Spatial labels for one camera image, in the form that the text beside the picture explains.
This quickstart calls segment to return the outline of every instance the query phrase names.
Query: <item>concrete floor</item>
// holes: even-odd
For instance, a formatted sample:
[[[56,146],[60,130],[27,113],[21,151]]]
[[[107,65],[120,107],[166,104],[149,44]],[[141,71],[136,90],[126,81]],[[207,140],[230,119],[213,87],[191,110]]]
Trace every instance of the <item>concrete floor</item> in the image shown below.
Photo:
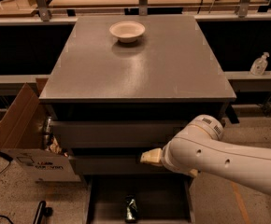
[[[248,115],[240,110],[236,113],[240,123],[224,119],[223,141],[271,148],[271,117],[263,116],[259,110]],[[6,165],[0,158],[0,170]],[[201,173],[193,181],[190,193],[197,224],[271,224],[271,197],[258,191]],[[53,209],[47,223],[82,223],[86,195],[82,183],[35,183],[15,161],[0,175],[0,215],[8,216],[15,224],[33,223],[42,200]],[[8,221],[0,218],[0,223]]]

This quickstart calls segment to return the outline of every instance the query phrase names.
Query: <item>white bowl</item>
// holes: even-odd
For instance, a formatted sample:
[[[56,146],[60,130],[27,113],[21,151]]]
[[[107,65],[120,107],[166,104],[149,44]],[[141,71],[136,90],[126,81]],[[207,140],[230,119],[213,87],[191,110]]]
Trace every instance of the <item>white bowl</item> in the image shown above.
[[[109,31],[123,43],[131,43],[144,34],[145,26],[135,21],[121,21],[113,24]]]

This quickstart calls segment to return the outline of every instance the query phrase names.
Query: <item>plastic bottle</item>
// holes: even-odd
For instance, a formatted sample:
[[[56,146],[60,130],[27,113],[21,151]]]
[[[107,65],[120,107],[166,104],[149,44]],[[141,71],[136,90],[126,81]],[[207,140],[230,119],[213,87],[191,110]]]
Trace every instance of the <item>plastic bottle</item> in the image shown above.
[[[264,71],[267,67],[267,57],[269,57],[269,53],[268,52],[264,52],[264,54],[262,55],[262,57],[258,58],[255,60],[255,62],[253,63],[250,72],[255,75],[255,76],[261,76],[264,74]]]

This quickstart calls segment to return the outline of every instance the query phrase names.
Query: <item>white robotic arm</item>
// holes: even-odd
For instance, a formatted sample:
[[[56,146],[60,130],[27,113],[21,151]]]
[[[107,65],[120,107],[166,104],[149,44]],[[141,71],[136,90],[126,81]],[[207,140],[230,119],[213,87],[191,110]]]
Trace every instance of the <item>white robotic arm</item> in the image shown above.
[[[141,162],[185,175],[196,169],[271,195],[271,149],[223,143],[222,133],[216,119],[198,116],[163,149],[143,153]]]

